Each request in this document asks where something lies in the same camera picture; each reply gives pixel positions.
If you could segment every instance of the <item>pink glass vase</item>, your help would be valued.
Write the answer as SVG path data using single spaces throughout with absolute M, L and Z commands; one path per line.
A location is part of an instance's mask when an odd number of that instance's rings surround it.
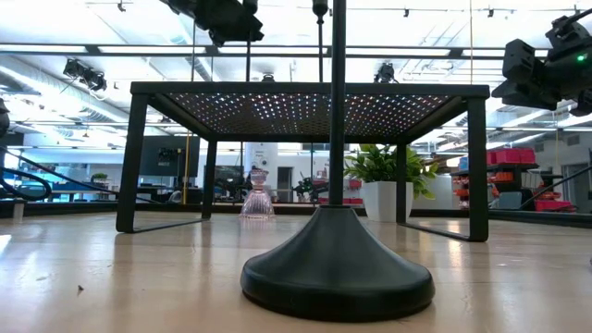
M 240 210 L 240 217 L 269 218 L 275 215 L 271 198 L 263 189 L 268 173 L 265 170 L 251 170 L 253 189 L 249 192 L 247 200 L 244 201 L 244 205 Z

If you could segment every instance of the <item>wooden table surface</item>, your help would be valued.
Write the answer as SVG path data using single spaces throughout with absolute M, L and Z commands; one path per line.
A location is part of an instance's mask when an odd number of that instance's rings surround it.
M 136 217 L 153 224 L 199 215 Z M 247 301 L 239 285 L 244 262 L 307 220 L 215 215 L 212 222 L 136 235 L 117 234 L 115 214 L 0 220 L 0 331 L 574 333 L 592 327 L 592 230 L 514 222 L 491 222 L 487 243 L 368 223 L 436 282 L 432 305 L 400 320 L 319 323 Z M 467 227 L 465 220 L 412 221 Z

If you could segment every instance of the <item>perforated table top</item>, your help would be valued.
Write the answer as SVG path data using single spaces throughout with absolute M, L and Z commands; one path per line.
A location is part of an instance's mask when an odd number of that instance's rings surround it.
M 132 92 L 151 94 L 161 113 L 219 141 L 328 142 L 328 83 L 142 82 Z M 463 99 L 488 94 L 487 86 L 348 84 L 346 142 L 413 139 L 422 122 L 456 117 Z

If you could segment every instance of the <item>green leaves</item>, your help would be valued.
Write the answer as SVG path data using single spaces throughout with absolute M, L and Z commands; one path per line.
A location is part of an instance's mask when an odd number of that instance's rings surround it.
M 390 152 L 390 146 L 378 148 L 375 144 L 360 144 L 361 152 L 356 156 L 345 156 L 344 176 L 352 176 L 365 182 L 397 181 L 397 152 Z M 406 148 L 407 175 L 405 178 L 413 184 L 413 195 L 418 198 L 423 195 L 427 199 L 434 199 L 434 194 L 427 189 L 426 179 L 434 179 L 438 171 L 438 164 L 432 164 L 426 169 L 424 158 L 409 146 Z

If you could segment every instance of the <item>lamp base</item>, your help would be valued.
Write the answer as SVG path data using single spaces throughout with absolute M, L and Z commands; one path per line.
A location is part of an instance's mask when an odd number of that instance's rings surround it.
M 319 207 L 298 234 L 249 259 L 240 284 L 268 310 L 338 322 L 411 315 L 435 293 L 425 267 L 384 246 L 347 206 Z

